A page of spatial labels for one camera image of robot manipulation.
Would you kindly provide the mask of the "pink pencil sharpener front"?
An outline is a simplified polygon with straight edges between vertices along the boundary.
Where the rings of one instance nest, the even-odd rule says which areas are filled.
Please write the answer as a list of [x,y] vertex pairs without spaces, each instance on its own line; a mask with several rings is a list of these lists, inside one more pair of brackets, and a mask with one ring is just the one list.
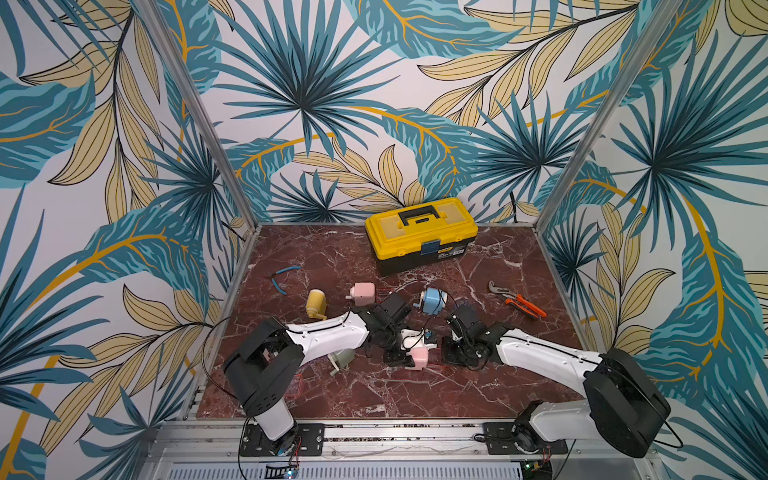
[[427,347],[416,347],[408,352],[408,356],[412,362],[408,369],[420,371],[428,365],[429,349]]

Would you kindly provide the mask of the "pink pencil sharpener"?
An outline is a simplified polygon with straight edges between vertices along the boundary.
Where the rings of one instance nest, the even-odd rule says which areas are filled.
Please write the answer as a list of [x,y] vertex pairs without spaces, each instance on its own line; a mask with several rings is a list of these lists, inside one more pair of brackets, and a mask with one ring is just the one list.
[[408,352],[408,356],[412,362],[408,369],[420,371],[428,365],[429,349],[427,347],[416,347]]
[[374,304],[376,297],[376,286],[372,282],[355,283],[346,295],[346,299],[352,301],[358,307]]

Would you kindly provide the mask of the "yellow pencil sharpener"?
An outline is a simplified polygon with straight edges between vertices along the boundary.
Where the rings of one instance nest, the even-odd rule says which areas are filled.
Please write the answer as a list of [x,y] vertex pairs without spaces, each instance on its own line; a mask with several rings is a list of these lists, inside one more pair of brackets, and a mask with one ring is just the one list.
[[310,290],[305,304],[305,311],[307,316],[311,319],[326,320],[326,294],[320,289]]

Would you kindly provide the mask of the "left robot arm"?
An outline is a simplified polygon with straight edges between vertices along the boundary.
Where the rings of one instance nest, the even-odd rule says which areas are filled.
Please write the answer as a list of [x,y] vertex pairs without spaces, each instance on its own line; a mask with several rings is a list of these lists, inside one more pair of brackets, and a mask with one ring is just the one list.
[[271,317],[260,323],[223,362],[222,370],[248,418],[275,446],[291,441],[296,421],[284,395],[299,368],[342,350],[371,344],[399,350],[400,333],[411,311],[408,302],[392,293],[385,300],[326,320],[283,324]]

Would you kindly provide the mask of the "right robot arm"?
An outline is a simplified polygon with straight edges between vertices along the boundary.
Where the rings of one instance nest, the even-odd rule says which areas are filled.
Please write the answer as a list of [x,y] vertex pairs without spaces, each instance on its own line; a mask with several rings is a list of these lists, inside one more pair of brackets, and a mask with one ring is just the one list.
[[447,317],[452,330],[442,341],[445,363],[482,369],[487,362],[521,368],[580,395],[578,401],[531,402],[502,433],[488,433],[526,454],[564,440],[602,440],[616,451],[642,458],[666,424],[671,407],[634,357],[566,347],[512,329],[482,323],[467,305]]

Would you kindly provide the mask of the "green pencil sharpener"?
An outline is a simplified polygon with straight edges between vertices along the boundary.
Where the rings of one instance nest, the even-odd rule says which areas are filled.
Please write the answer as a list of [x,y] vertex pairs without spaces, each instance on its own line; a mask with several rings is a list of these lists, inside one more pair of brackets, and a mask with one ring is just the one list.
[[355,356],[356,353],[352,349],[344,349],[328,354],[327,357],[332,365],[330,375],[335,376],[340,372],[347,371]]

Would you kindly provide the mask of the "blue pencil sharpener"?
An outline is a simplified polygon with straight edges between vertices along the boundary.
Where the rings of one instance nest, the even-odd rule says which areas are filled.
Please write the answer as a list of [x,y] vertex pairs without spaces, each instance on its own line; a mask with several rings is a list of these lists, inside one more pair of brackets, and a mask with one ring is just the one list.
[[420,293],[418,301],[413,304],[413,307],[425,315],[435,316],[446,308],[448,300],[449,294],[447,292],[428,287]]

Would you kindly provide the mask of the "pink pencil sharpener back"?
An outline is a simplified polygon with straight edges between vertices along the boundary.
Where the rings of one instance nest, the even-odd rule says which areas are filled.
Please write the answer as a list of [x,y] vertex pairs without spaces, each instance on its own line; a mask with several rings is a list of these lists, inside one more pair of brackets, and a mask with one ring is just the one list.
[[346,299],[352,301],[358,307],[374,304],[376,297],[376,286],[372,282],[355,283],[346,295]]

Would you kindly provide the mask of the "yellow black toolbox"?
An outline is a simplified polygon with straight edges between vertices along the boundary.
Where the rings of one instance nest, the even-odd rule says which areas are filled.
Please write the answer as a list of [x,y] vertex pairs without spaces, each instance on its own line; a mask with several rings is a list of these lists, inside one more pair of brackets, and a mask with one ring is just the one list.
[[478,234],[457,198],[375,214],[365,230],[382,277],[459,257]]

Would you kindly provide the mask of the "orange handled pliers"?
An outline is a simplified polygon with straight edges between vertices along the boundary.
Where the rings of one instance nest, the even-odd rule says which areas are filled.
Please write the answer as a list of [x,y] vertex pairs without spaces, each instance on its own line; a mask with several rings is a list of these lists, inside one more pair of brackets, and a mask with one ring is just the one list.
[[488,290],[497,296],[503,297],[506,305],[516,308],[524,315],[534,319],[542,319],[548,316],[546,311],[525,299],[522,295],[508,288],[496,285],[493,281],[488,282]]

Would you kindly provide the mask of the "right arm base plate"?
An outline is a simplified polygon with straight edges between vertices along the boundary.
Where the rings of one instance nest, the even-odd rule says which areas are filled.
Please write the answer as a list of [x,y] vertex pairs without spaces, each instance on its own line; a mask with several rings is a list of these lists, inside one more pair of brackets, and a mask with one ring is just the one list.
[[489,455],[560,455],[569,451],[565,440],[545,441],[528,425],[515,422],[486,422],[474,436],[486,446]]

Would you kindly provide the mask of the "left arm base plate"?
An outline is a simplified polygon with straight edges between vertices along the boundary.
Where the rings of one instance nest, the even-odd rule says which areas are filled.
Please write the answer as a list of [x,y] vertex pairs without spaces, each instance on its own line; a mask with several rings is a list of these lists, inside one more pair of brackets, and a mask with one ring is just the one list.
[[253,422],[245,426],[239,444],[242,457],[318,457],[322,454],[325,425],[299,423],[276,440],[270,440],[263,428]]

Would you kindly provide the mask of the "aluminium front rail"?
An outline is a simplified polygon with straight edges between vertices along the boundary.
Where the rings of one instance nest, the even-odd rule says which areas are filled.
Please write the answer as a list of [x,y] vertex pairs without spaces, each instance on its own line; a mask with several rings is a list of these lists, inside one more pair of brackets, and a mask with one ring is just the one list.
[[633,459],[596,440],[561,453],[493,455],[483,419],[325,420],[299,454],[247,457],[243,421],[174,421],[156,434],[141,479],[665,479],[657,451]]

